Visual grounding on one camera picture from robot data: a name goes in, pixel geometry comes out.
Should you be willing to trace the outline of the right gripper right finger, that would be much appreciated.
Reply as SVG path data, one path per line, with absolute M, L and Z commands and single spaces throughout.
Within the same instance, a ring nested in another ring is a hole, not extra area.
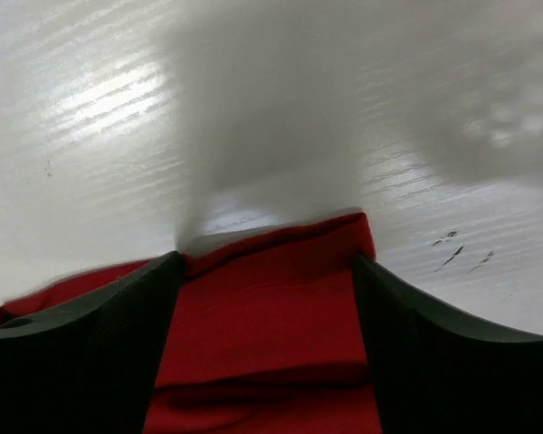
M 543 433 L 543 335 L 466 313 L 357 254 L 357 315 L 385 433 Z

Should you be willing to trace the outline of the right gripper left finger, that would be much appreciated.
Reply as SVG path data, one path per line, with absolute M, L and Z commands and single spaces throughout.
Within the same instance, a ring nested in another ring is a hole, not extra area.
M 126 277 L 0 325 L 0 433 L 140 433 L 184 262 Z

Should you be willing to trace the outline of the dark red t shirt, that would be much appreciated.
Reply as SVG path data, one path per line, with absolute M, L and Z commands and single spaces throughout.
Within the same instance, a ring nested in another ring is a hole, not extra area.
M 353 295 L 362 212 L 185 257 L 146 433 L 378 433 Z

